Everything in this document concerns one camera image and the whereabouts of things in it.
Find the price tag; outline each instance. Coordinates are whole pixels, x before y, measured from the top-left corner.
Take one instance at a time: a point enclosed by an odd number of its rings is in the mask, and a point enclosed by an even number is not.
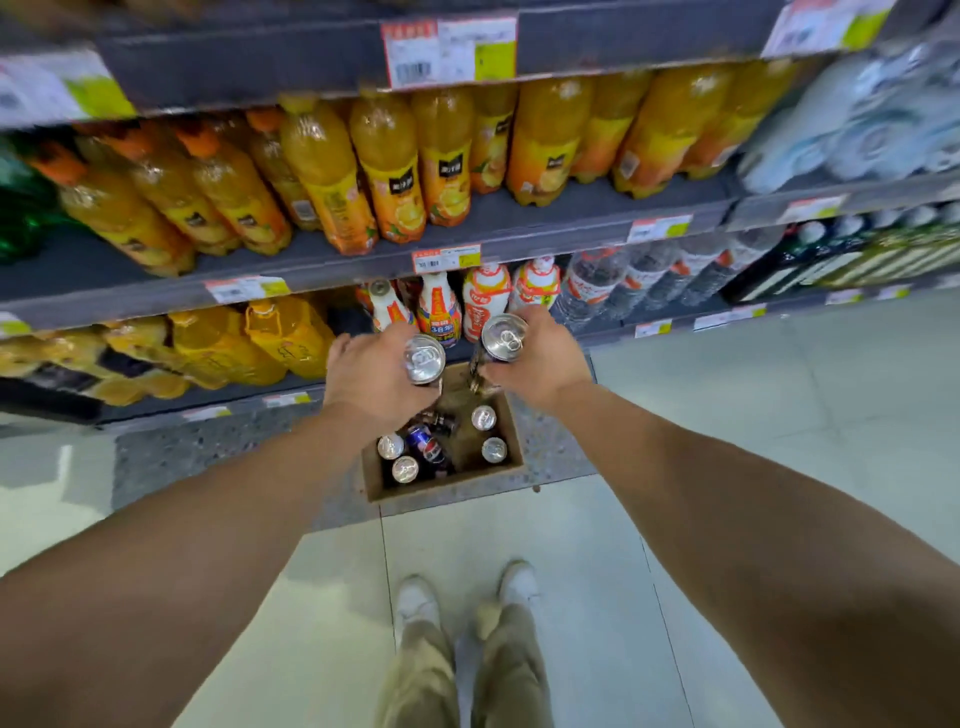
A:
[[[440,273],[457,271],[461,268],[473,268],[480,265],[480,243],[461,245],[456,248],[435,248],[430,251],[413,253],[414,273]]]
[[[673,330],[673,319],[661,319],[660,321],[651,321],[649,324],[637,324],[634,329],[634,338],[645,339],[647,336],[670,333],[671,330]]]
[[[627,235],[627,245],[643,243],[647,240],[662,240],[666,237],[686,235],[693,215],[674,215],[673,217],[652,217],[647,220],[635,220]]]
[[[816,220],[822,217],[836,217],[840,214],[840,207],[849,195],[835,195],[833,197],[814,197],[809,200],[794,200],[783,211],[778,223],[801,223],[804,220]]]
[[[516,77],[516,15],[382,23],[390,88]]]
[[[206,290],[217,303],[241,303],[269,299],[273,296],[286,296],[290,286],[282,278],[272,276],[244,276],[229,280],[207,280]]]

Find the white floor tile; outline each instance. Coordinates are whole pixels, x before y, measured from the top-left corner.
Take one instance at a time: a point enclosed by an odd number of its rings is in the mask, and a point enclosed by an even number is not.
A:
[[[559,728],[691,725],[642,544],[598,476],[383,523],[391,588],[425,576],[454,635],[470,628],[511,559],[537,567],[538,632]]]

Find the hand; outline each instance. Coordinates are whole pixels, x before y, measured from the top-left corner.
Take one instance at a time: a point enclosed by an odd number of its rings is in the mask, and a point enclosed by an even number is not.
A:
[[[396,432],[429,407],[440,390],[411,384],[403,359],[416,333],[416,327],[393,323],[383,333],[338,336],[326,360],[324,410],[359,412],[364,434],[372,439]]]
[[[562,390],[593,382],[590,367],[577,340],[546,308],[528,305],[516,315],[529,325],[519,358],[510,364],[485,364],[480,373],[531,406],[555,415]]]

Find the plastic bottle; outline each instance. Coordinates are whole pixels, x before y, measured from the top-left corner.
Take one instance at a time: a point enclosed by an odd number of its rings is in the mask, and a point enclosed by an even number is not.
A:
[[[446,273],[423,274],[423,290],[417,307],[417,326],[445,347],[460,340],[463,314],[460,302],[450,288]]]
[[[733,78],[732,64],[667,68],[654,76],[613,165],[613,186],[635,199],[663,190],[711,118]]]
[[[350,110],[350,138],[370,182],[380,233],[395,243],[420,240],[426,226],[417,120],[397,94],[361,96]]]
[[[627,252],[620,247],[574,253],[553,307],[554,318],[571,331],[583,328],[623,280],[628,262]]]
[[[560,266],[553,255],[527,260],[514,273],[514,290],[507,310],[514,313],[525,305],[541,305],[547,309],[560,295]]]
[[[417,91],[410,108],[417,118],[427,217],[445,228],[460,225],[470,212],[473,93],[465,86]]]
[[[313,306],[300,296],[251,301],[247,335],[297,376],[326,376],[326,356],[336,338]]]
[[[347,125],[333,107],[309,96],[281,95],[283,155],[320,215],[330,245],[361,255],[377,240],[367,196],[357,186],[357,160]]]
[[[177,137],[193,157],[193,178],[240,234],[261,255],[290,245],[290,224],[260,180],[250,157],[203,123],[184,123]]]
[[[470,144],[470,187],[481,195],[499,189],[507,174],[507,147],[518,92],[514,83],[473,88],[476,121]]]
[[[142,129],[120,127],[105,139],[130,161],[129,174],[137,191],[200,253],[226,255],[240,247],[239,236],[204,197],[183,154],[158,145]]]
[[[56,142],[40,144],[29,162],[57,185],[60,205],[155,276],[192,271],[190,242],[140,197],[128,178],[87,166]]]
[[[627,274],[613,289],[600,315],[608,321],[625,319],[677,262],[680,250],[676,240],[654,240],[628,248]]]
[[[787,92],[799,68],[790,59],[740,63],[723,107],[686,152],[681,171],[694,180],[719,172]]]
[[[510,271],[502,263],[471,268],[464,279],[464,338],[475,344],[483,325],[507,310]]]
[[[590,119],[570,170],[577,182],[587,184],[610,172],[652,79],[645,68],[597,77]]]
[[[243,332],[243,316],[227,306],[176,311],[174,349],[192,365],[238,384],[267,386],[283,379],[286,368]]]
[[[589,77],[520,85],[507,189],[521,205],[549,205],[566,186],[593,103]]]

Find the shoe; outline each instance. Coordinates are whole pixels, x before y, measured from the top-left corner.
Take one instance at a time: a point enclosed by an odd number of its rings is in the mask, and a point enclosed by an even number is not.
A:
[[[396,590],[394,641],[397,649],[403,642],[403,630],[415,621],[428,621],[440,629],[440,601],[422,576],[408,576]]]

